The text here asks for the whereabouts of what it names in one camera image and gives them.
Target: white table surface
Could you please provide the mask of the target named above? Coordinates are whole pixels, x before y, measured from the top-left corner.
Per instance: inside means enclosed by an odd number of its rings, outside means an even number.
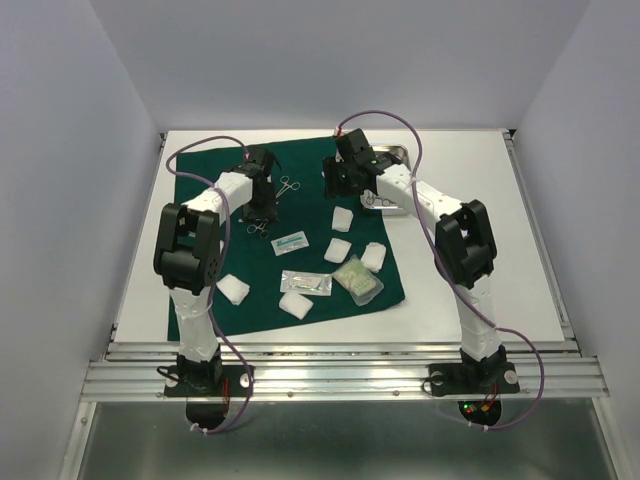
[[[166,158],[196,140],[232,135],[245,144],[331,135],[331,130],[234,130],[169,132],[144,227],[118,315],[117,342],[165,342],[169,295],[153,271],[153,251],[162,207],[173,201],[174,177]],[[367,130],[372,143],[407,147],[416,159],[415,139],[401,130]],[[420,131],[424,158],[418,178],[462,201],[478,199],[489,212],[498,247],[491,275],[494,320],[532,341],[562,341],[560,320],[545,277],[515,174],[499,130]],[[234,146],[217,141],[193,149]],[[436,272],[418,221],[385,217],[406,299],[376,313],[231,337],[243,342],[353,343],[458,342],[460,325],[453,294]],[[509,335],[503,338],[516,341]]]

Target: gray wall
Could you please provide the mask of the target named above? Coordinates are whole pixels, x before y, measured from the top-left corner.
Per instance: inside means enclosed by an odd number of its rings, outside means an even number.
[[[588,4],[91,2],[163,130],[321,127],[365,108],[420,127],[515,127]]]
[[[83,0],[0,2],[0,478],[57,478],[156,129]]]
[[[602,362],[636,459],[639,20],[637,0],[593,0],[516,134],[572,324]]]

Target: metal tray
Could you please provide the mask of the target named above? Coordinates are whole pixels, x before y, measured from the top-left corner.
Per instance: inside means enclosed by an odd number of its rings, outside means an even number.
[[[373,151],[376,153],[390,153],[394,157],[399,158],[400,161],[411,169],[411,162],[409,161],[409,152],[403,145],[371,145]],[[364,208],[369,210],[381,211],[383,215],[407,215],[407,211],[399,207],[395,203],[386,198],[374,195],[373,192],[366,190],[360,195],[360,202]]]

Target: sterile package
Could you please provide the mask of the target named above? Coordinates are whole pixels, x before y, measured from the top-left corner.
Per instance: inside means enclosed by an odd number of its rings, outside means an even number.
[[[355,255],[333,272],[335,278],[351,294],[356,305],[366,305],[384,288],[383,283]]]
[[[313,302],[296,292],[287,292],[280,299],[278,306],[298,320],[302,320],[313,307]]]
[[[219,280],[216,287],[234,305],[240,305],[244,297],[249,294],[249,285],[231,274],[225,275],[222,280]]]
[[[382,268],[386,253],[387,247],[381,243],[371,242],[367,245],[360,261],[369,270],[378,273]]]
[[[333,221],[331,228],[338,232],[348,232],[353,220],[353,212],[346,208],[336,207],[333,209]]]
[[[331,243],[329,243],[329,248],[327,248],[324,254],[324,259],[328,262],[342,263],[344,259],[347,258],[347,253],[349,253],[350,248],[351,244],[349,242],[345,242],[339,238],[332,238]]]
[[[328,297],[331,295],[331,275],[283,270],[280,291]]]
[[[309,241],[307,240],[307,236],[304,232],[296,232],[291,235],[287,235],[286,237],[273,240],[271,242],[271,246],[273,247],[273,251],[277,257],[300,248],[308,247]]]

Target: plastic package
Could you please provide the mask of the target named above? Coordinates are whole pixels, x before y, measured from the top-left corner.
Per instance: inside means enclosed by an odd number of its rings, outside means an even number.
[[[331,295],[331,280],[331,275],[325,273],[283,270],[280,292],[296,292],[301,295],[328,297]]]
[[[286,237],[277,238],[271,242],[276,257],[285,253],[293,252],[300,248],[308,247],[309,241],[304,232],[296,232]]]
[[[350,249],[351,243],[339,238],[332,238],[329,248],[324,254],[324,259],[327,262],[342,263],[347,258],[347,253],[349,253]]]
[[[359,307],[369,303],[384,289],[384,284],[355,255],[332,276],[351,294]]]
[[[278,306],[298,320],[302,320],[313,307],[313,302],[299,293],[287,292],[280,299]]]
[[[374,273],[378,273],[384,263],[384,256],[387,253],[387,247],[381,243],[371,242],[362,255],[362,263],[365,267]]]

